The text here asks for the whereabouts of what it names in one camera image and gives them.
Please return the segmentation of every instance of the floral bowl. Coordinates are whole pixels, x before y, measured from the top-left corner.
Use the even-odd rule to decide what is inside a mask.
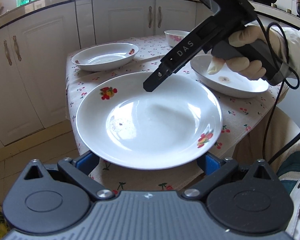
[[[166,39],[171,47],[176,46],[189,32],[185,31],[165,31]]]

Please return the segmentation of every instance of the table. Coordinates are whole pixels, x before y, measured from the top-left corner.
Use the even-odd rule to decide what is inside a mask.
[[[75,126],[75,116],[79,104],[84,97],[99,84],[119,75],[140,71],[154,71],[160,64],[160,59],[171,47],[165,36],[151,36],[144,38],[129,38],[123,41],[139,47],[133,61],[119,69],[98,73],[82,71],[71,62],[71,58],[78,53],[70,53],[66,62],[66,94],[69,119],[72,123],[74,137],[79,153],[82,155],[89,149],[80,139]],[[197,80],[190,64],[186,64],[178,73]],[[218,98],[223,114],[223,127],[220,137],[210,152],[219,158],[235,146],[274,105],[280,85],[270,86],[268,91],[251,99],[232,98],[216,91],[212,91]],[[117,166],[101,160],[91,172],[90,177],[116,194],[120,190],[180,190],[202,174],[202,170],[191,162],[176,168],[159,171],[139,171]]]

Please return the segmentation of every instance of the screw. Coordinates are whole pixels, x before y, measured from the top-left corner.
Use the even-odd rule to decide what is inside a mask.
[[[200,195],[200,191],[195,188],[189,188],[184,191],[187,197],[197,197]]]
[[[100,198],[109,198],[113,195],[112,191],[109,189],[102,189],[97,192],[97,196]]]

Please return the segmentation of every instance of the plate rim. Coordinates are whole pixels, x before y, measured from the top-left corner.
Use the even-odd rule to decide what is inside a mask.
[[[138,47],[137,45],[135,45],[135,44],[132,44],[132,43],[127,43],[127,42],[111,42],[111,43],[106,43],[106,44],[100,44],[100,45],[92,46],[92,47],[90,47],[90,48],[86,48],[86,49],[84,49],[84,50],[81,50],[81,51],[79,51],[78,53],[76,53],[76,54],[71,58],[71,62],[72,62],[73,64],[77,65],[77,66],[96,66],[96,65],[102,65],[102,64],[105,64],[105,63],[97,63],[97,64],[77,64],[77,63],[74,62],[74,58],[75,58],[75,56],[77,56],[78,54],[80,54],[80,53],[82,53],[82,52],[84,52],[84,51],[86,51],[86,50],[93,49],[93,48],[96,48],[96,47],[102,47],[102,46],[106,46],[106,45],[110,45],[110,44],[129,44],[129,45],[132,45],[132,46],[137,47],[137,49],[135,50],[135,52],[132,53],[131,55],[129,55],[128,57],[126,57],[126,58],[130,58],[130,57],[132,57],[132,56],[135,56],[135,55],[138,53],[138,51],[139,51],[139,47]]]
[[[231,88],[231,89],[233,89],[233,90],[235,90],[235,91],[237,91],[237,92],[245,92],[245,93],[253,93],[253,94],[260,94],[260,93],[264,93],[264,92],[266,92],[268,89],[269,89],[269,83],[267,82],[267,81],[265,81],[265,80],[263,80],[263,79],[261,79],[262,81],[264,81],[264,82],[266,82],[267,84],[268,84],[268,87],[267,87],[267,89],[266,90],[263,90],[263,91],[260,91],[260,92],[253,92],[253,91],[247,91],[247,90],[240,90],[240,89],[237,89],[237,88],[232,88],[232,87],[229,87],[229,86],[226,86],[226,85],[224,85],[224,84],[221,84],[221,83],[219,83],[219,82],[216,82],[216,81],[214,81],[214,80],[212,80],[212,79],[210,79],[210,78],[207,78],[206,76],[204,76],[204,75],[202,75],[202,74],[200,74],[198,71],[196,71],[195,70],[195,68],[193,68],[192,67],[192,69],[194,70],[194,72],[195,73],[197,73],[198,75],[200,75],[201,77],[204,77],[204,78],[206,78],[206,79],[209,79],[211,82],[214,82],[214,83],[216,83],[216,84],[218,84],[218,85],[221,85],[223,88]]]
[[[111,78],[111,79],[109,79],[109,80],[107,80],[107,81],[104,81],[104,82],[102,82],[101,84],[97,85],[94,89],[92,89],[92,90],[87,94],[87,96],[86,96],[86,97],[81,101],[81,103],[79,104],[78,109],[77,109],[77,111],[76,111],[76,117],[78,116],[78,112],[79,112],[79,110],[80,110],[81,104],[86,100],[86,98],[88,98],[88,95],[89,95],[90,93],[92,93],[94,90],[96,90],[97,88],[99,88],[100,86],[102,86],[104,83],[106,83],[106,82],[108,82],[108,81],[110,81],[110,80],[114,80],[114,79],[120,78],[120,77],[122,77],[122,76],[126,76],[126,75],[146,74],[146,73],[150,73],[150,74],[151,74],[151,73],[153,73],[153,71],[148,71],[148,72],[141,72],[141,71],[139,71],[139,72],[127,73],[127,74],[123,74],[123,75],[120,75],[120,76]],[[209,147],[205,152],[202,151],[201,148],[198,148],[198,149],[201,149],[201,153],[199,153],[200,150],[198,150],[198,154],[195,155],[195,156],[196,156],[195,158],[190,158],[190,159],[188,159],[187,161],[182,162],[182,163],[180,163],[180,164],[174,164],[174,165],[169,165],[169,166],[164,166],[164,167],[161,166],[161,167],[156,167],[156,168],[138,167],[138,166],[135,166],[135,165],[130,165],[130,166],[129,166],[129,165],[125,165],[124,163],[118,164],[118,163],[113,162],[113,161],[110,160],[109,158],[104,158],[103,156],[100,156],[98,153],[96,153],[93,149],[91,149],[91,148],[88,146],[88,144],[86,143],[86,141],[83,139],[81,133],[79,132],[79,129],[78,129],[78,119],[76,118],[76,119],[75,119],[75,127],[76,127],[76,130],[77,130],[78,134],[79,134],[80,139],[83,141],[83,143],[87,146],[87,148],[88,148],[91,152],[93,152],[95,155],[99,156],[99,157],[102,158],[103,160],[106,160],[106,161],[108,161],[108,162],[110,162],[110,163],[113,163],[113,164],[115,164],[115,165],[118,165],[118,166],[122,166],[122,167],[129,168],[129,169],[136,169],[136,170],[148,170],[148,171],[150,171],[150,170],[165,170],[165,169],[175,168],[175,167],[178,167],[178,166],[182,166],[182,165],[188,164],[188,163],[190,163],[190,162],[192,162],[192,161],[195,161],[196,159],[198,159],[198,158],[201,157],[202,155],[206,154],[206,153],[214,146],[214,144],[216,143],[216,141],[218,140],[218,138],[219,138],[220,135],[221,135],[222,124],[223,124],[223,114],[222,114],[222,110],[221,110],[221,107],[220,107],[220,103],[219,103],[217,97],[211,92],[211,90],[210,90],[207,86],[205,86],[205,85],[201,84],[200,82],[197,82],[197,81],[195,81],[195,80],[193,80],[193,79],[191,79],[191,78],[188,78],[188,77],[185,77],[185,76],[181,76],[181,75],[178,75],[178,76],[180,76],[180,77],[182,77],[182,78],[186,78],[186,79],[188,79],[188,80],[191,80],[191,82],[193,82],[194,84],[196,83],[197,85],[199,85],[200,87],[202,87],[202,88],[207,92],[207,95],[210,95],[210,96],[213,97],[214,102],[215,102],[215,106],[216,106],[217,109],[218,109],[218,113],[219,113],[219,117],[220,117],[220,128],[219,128],[219,132],[214,131],[214,132],[215,132],[215,133],[214,133],[215,136],[213,136],[213,140],[210,140],[210,141],[211,141],[211,147]]]

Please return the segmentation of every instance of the white plate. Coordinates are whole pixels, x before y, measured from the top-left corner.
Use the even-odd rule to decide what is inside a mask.
[[[110,79],[81,102],[77,130],[101,158],[133,169],[166,169],[197,159],[217,141],[222,114],[210,90],[173,74],[149,93],[143,82],[150,74]]]
[[[231,97],[252,98],[268,90],[267,81],[261,78],[249,80],[231,71],[226,64],[218,73],[209,75],[207,69],[211,59],[211,55],[197,55],[190,61],[190,65],[196,72],[198,79],[215,91]]]
[[[112,70],[129,63],[138,50],[130,43],[109,43],[80,51],[71,61],[86,71]]]

